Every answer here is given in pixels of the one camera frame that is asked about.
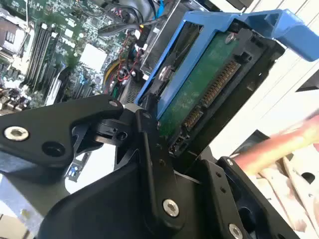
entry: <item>bolt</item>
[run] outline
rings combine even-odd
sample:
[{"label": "bolt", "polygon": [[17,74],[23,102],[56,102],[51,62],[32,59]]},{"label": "bolt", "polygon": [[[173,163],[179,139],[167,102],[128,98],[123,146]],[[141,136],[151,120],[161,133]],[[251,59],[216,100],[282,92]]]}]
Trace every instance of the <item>bolt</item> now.
[{"label": "bolt", "polygon": [[230,166],[233,166],[234,164],[233,164],[233,162],[228,158],[227,159],[227,163],[230,165]]},{"label": "bolt", "polygon": [[236,239],[243,239],[243,234],[235,224],[229,224],[229,231]]},{"label": "bolt", "polygon": [[118,106],[118,104],[117,104],[116,102],[114,102],[114,101],[109,101],[109,104],[110,104],[111,106],[114,106],[114,107],[117,107],[117,106]]},{"label": "bolt", "polygon": [[164,211],[172,218],[176,218],[179,214],[178,205],[172,199],[165,199],[163,202]]},{"label": "bolt", "polygon": [[19,126],[11,126],[4,130],[4,135],[12,141],[24,141],[29,137],[29,132]]},{"label": "bolt", "polygon": [[234,39],[235,39],[235,33],[232,32],[232,33],[230,33],[230,34],[226,37],[225,43],[226,43],[226,44],[229,44],[229,43],[232,42]]}]

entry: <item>blue cable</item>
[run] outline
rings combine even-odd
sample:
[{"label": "blue cable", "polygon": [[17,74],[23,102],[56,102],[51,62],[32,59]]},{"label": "blue cable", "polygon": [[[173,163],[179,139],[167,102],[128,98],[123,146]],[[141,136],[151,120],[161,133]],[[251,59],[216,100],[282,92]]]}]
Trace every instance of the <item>blue cable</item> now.
[{"label": "blue cable", "polygon": [[159,16],[161,16],[164,12],[164,1],[163,0],[160,0],[160,5],[159,5],[159,8],[158,8],[158,11],[156,13],[156,18],[158,18]]}]

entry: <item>blue plastic handle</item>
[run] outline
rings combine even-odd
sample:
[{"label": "blue plastic handle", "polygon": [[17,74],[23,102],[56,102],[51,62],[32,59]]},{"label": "blue plastic handle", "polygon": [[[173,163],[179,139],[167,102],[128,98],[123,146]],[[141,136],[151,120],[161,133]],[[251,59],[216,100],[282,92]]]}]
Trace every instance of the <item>blue plastic handle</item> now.
[{"label": "blue plastic handle", "polygon": [[288,9],[245,13],[238,17],[266,38],[274,38],[307,61],[319,58],[319,36]]}]

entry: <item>screw hole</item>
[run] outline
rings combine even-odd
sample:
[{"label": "screw hole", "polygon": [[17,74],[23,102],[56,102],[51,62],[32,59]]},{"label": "screw hole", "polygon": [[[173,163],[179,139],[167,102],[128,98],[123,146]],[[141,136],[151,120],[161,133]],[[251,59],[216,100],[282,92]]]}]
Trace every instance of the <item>screw hole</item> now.
[{"label": "screw hole", "polygon": [[122,141],[122,140],[126,139],[127,136],[128,136],[127,133],[125,133],[125,132],[120,132],[120,133],[118,133],[118,135],[116,136],[116,138],[117,138],[118,140],[121,140],[121,141]]},{"label": "screw hole", "polygon": [[51,157],[61,157],[65,154],[64,146],[54,141],[45,142],[42,145],[42,151]]},{"label": "screw hole", "polygon": [[278,239],[286,239],[283,235],[281,235],[281,234],[278,234],[277,235],[278,236]]},{"label": "screw hole", "polygon": [[160,166],[164,167],[164,166],[166,165],[166,163],[165,163],[164,160],[160,159],[159,161],[160,161],[160,162],[159,162]]},{"label": "screw hole", "polygon": [[173,204],[171,204],[171,203],[169,203],[169,204],[167,205],[167,207],[168,207],[172,212],[175,212],[175,211],[176,211],[175,206],[174,206]]},{"label": "screw hole", "polygon": [[23,135],[23,132],[22,132],[21,130],[19,130],[19,129],[13,129],[13,130],[11,131],[11,134],[12,134],[13,136],[19,137],[19,136],[22,136],[22,135]]},{"label": "screw hole", "polygon": [[114,107],[118,106],[118,104],[115,101],[109,101],[109,104]]},{"label": "screw hole", "polygon": [[223,193],[226,193],[226,189],[224,189],[223,187],[220,187],[220,190],[221,190]]}]

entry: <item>computer components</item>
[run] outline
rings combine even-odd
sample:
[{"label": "computer components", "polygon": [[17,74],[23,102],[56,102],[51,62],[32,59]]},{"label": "computer components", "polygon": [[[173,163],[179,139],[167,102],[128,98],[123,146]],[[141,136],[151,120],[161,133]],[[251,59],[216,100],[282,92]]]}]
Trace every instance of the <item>computer components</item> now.
[{"label": "computer components", "polygon": [[104,93],[105,69],[133,39],[129,31],[100,37],[99,28],[124,19],[86,0],[3,0],[0,13],[1,88],[27,108]]},{"label": "computer components", "polygon": [[[285,23],[285,31],[278,22]],[[273,38],[309,61],[319,57],[318,50],[298,42],[298,34],[307,35],[308,42],[319,41],[288,10],[187,12],[135,103],[157,116],[171,156],[191,163],[284,53]]]}]

